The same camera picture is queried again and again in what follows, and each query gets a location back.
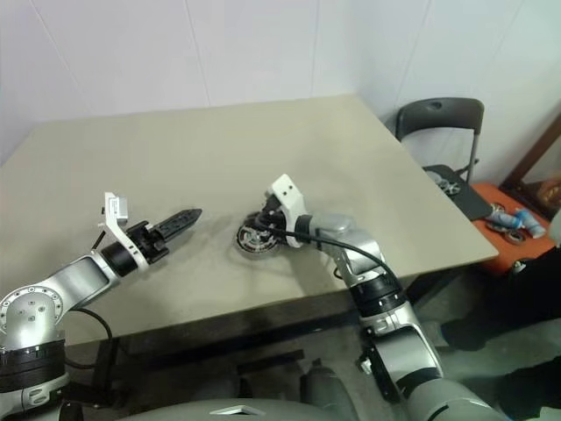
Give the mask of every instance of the chair backrest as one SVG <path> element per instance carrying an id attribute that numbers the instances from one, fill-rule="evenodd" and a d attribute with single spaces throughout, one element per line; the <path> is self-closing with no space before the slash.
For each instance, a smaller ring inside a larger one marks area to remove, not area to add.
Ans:
<path id="1" fill-rule="evenodd" d="M 481 132 L 483 103 L 473 98 L 431 98 L 402 107 L 397 114 L 395 137 L 401 141 L 412 132 L 434 127 L 472 129 Z"/>

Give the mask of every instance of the chair seat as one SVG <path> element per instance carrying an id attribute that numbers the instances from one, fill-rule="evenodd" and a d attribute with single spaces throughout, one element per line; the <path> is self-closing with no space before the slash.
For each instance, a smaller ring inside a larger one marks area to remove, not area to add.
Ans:
<path id="1" fill-rule="evenodd" d="M 459 193 L 451 196 L 451 200 L 470 221 L 485 218 L 493 212 L 491 205 L 472 186 L 467 184 L 462 177 L 456 174 L 452 168 L 445 165 L 431 165 L 423 167 L 423 169 L 425 171 L 433 171 L 449 182 L 456 182 L 462 187 Z"/>
<path id="2" fill-rule="evenodd" d="M 515 213 L 517 209 L 524 208 L 522 204 L 504 194 L 493 184 L 482 182 L 473 184 L 472 187 L 488 203 L 500 203 L 510 214 Z M 532 214 L 544 228 L 548 229 L 550 227 L 548 221 L 534 212 Z M 547 236 L 540 239 L 532 239 L 529 235 L 526 235 L 526 241 L 517 246 L 508 243 L 498 232 L 489 230 L 486 227 L 486 221 L 475 221 L 473 224 L 499 251 L 497 257 L 481 263 L 481 266 L 493 275 L 503 275 L 510 270 L 515 261 L 524 258 L 535 259 L 555 246 L 553 241 Z"/>

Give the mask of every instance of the white wall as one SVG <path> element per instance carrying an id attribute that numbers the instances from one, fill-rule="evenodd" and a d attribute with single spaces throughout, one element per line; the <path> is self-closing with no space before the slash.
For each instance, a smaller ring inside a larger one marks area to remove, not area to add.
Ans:
<path id="1" fill-rule="evenodd" d="M 476 96 L 497 182 L 561 107 L 559 0 L 2 0 L 0 52 L 0 162 L 49 119 L 358 92 L 390 121 Z M 413 136 L 422 164 L 467 160 L 462 131 Z"/>

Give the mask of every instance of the floor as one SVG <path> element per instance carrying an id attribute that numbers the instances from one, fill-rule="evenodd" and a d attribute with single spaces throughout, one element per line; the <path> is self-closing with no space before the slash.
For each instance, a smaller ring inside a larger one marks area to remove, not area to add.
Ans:
<path id="1" fill-rule="evenodd" d="M 457 279 L 418 311 L 421 320 L 445 321 L 465 314 L 482 286 L 477 280 Z M 446 374 L 461 382 L 474 376 L 502 375 L 518 367 L 530 366 L 557 356 L 561 350 L 561 321 L 533 326 L 505 335 L 477 353 L 442 353 Z M 204 382 L 227 377 L 239 364 L 263 359 L 279 353 L 303 350 L 305 358 L 297 362 L 256 371 L 247 377 L 255 397 L 296 400 L 299 377 L 311 362 L 321 358 L 344 381 L 361 421 L 405 421 L 407 415 L 400 406 L 386 403 L 373 378 L 355 366 L 360 354 L 356 328 L 352 326 L 315 332 L 298 339 L 271 346 L 253 348 L 227 356 L 188 364 L 179 368 L 139 375 L 122 387 L 130 391 L 125 407 L 107 410 L 85 410 L 86 421 L 111 421 L 164 405 L 190 400 Z M 544 409 L 543 421 L 561 419 L 561 411 Z"/>

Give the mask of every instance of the person's leg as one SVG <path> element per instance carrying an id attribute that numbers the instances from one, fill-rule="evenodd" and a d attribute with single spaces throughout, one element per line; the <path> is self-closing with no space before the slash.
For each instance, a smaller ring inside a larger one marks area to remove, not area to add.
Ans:
<path id="1" fill-rule="evenodd" d="M 443 324 L 444 339 L 453 348 L 476 351 L 503 333 L 561 317 L 560 272 L 561 249 L 552 248 L 490 287 L 465 318 Z"/>
<path id="2" fill-rule="evenodd" d="M 561 408 L 561 357 L 522 368 L 497 381 L 496 398 L 515 421 L 539 417 L 542 407 Z"/>

